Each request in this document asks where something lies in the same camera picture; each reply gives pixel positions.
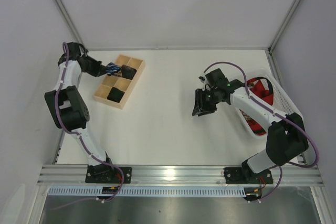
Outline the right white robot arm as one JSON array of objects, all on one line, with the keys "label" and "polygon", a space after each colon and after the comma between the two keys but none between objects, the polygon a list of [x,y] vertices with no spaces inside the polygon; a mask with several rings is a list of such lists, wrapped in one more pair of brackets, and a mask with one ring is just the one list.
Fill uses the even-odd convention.
[{"label": "right white robot arm", "polygon": [[309,147],[302,117],[287,114],[257,97],[247,81],[228,80],[217,68],[199,77],[203,87],[195,91],[193,116],[212,114],[217,104],[227,103],[256,121],[267,134],[265,148],[243,165],[255,174],[282,166]]}]

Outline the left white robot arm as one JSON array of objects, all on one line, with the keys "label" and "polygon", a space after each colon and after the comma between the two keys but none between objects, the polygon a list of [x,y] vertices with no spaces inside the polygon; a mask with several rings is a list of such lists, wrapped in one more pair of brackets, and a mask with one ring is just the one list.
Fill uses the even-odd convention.
[{"label": "left white robot arm", "polygon": [[44,94],[51,117],[57,128],[80,145],[95,173],[113,170],[108,154],[90,133],[89,110],[78,91],[83,73],[100,77],[106,74],[107,68],[101,61],[88,56],[83,44],[63,42],[62,49],[64,53],[58,61],[60,73],[57,83],[53,90]]}]

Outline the navy blue striped tie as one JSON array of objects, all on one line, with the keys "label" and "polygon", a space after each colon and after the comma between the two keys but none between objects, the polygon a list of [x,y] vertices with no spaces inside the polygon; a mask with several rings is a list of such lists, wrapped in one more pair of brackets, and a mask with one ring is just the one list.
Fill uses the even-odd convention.
[{"label": "navy blue striped tie", "polygon": [[121,66],[110,62],[106,66],[102,66],[103,72],[108,76],[118,76],[121,74]]}]

